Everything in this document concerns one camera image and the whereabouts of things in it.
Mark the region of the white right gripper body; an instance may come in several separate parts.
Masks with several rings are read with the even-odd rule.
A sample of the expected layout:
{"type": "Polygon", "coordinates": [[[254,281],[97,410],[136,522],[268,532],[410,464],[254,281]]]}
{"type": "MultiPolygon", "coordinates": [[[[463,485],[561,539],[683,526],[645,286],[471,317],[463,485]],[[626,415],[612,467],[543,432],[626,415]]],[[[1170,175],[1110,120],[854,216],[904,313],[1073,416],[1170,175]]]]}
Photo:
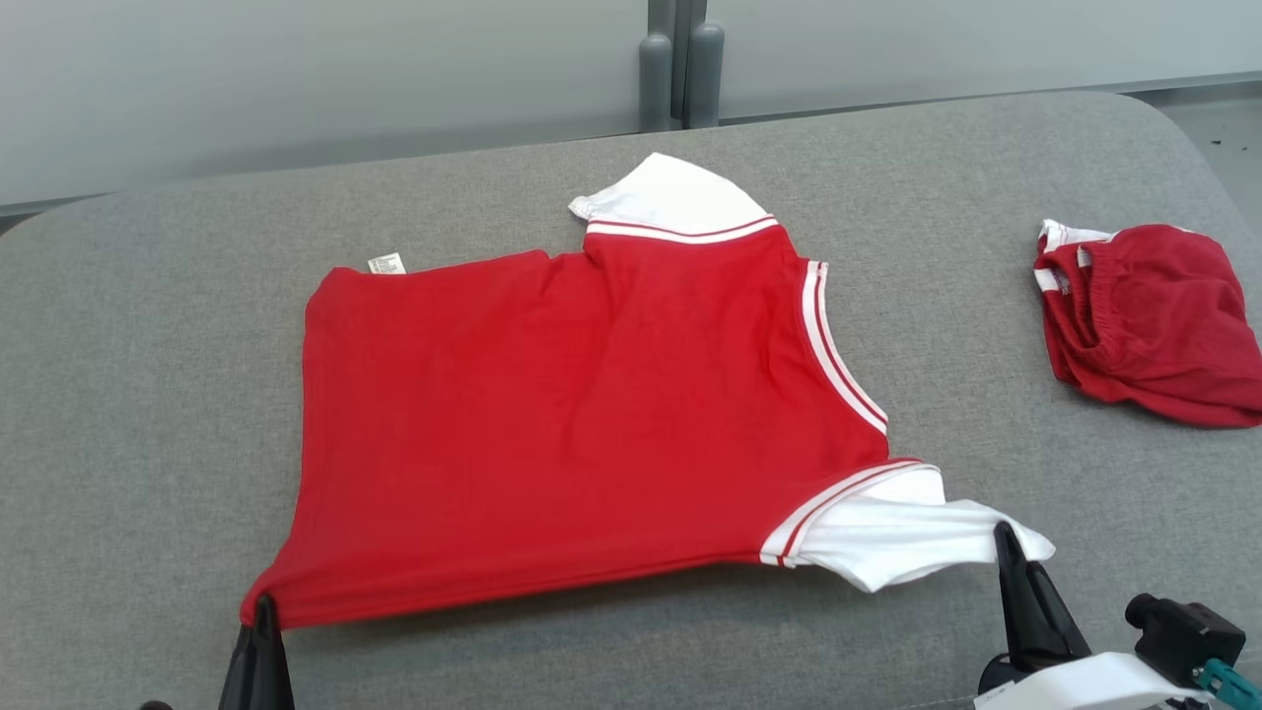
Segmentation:
{"type": "Polygon", "coordinates": [[[1140,657],[1106,652],[1001,684],[974,700],[976,709],[1148,709],[1169,697],[1212,701],[1196,686],[1164,678],[1140,657]]]}

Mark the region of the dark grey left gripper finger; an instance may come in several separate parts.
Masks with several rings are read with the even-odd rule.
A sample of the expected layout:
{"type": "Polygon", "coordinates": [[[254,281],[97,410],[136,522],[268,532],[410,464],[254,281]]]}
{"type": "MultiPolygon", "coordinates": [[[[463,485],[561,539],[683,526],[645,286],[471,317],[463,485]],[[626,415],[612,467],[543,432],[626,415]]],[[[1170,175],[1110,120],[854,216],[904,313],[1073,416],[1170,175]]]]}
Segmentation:
{"type": "Polygon", "coordinates": [[[260,597],[260,707],[297,707],[286,649],[281,637],[278,603],[270,595],[260,597]]]}
{"type": "Polygon", "coordinates": [[[264,615],[265,597],[257,598],[255,607],[255,620],[252,624],[244,624],[239,631],[239,638],[233,648],[233,655],[228,661],[223,690],[218,701],[218,709],[262,709],[264,692],[257,690],[257,652],[261,649],[261,641],[257,639],[257,629],[264,615]]]}

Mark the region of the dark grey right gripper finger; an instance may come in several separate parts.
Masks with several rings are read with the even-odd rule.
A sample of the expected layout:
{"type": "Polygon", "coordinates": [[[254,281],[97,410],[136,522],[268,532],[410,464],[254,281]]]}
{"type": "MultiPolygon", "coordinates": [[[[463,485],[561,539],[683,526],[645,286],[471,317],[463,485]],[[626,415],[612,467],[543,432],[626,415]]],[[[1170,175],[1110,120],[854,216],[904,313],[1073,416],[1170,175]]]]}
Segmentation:
{"type": "Polygon", "coordinates": [[[1029,560],[1013,526],[994,525],[996,560],[1001,602],[1005,604],[1007,665],[1018,673],[1034,673],[1039,656],[1045,651],[1046,617],[1029,573],[1029,560]]]}
{"type": "Polygon", "coordinates": [[[1029,591],[1023,665],[1051,667],[1089,657],[1085,636],[1041,562],[1023,565],[1023,583],[1029,591]]]}

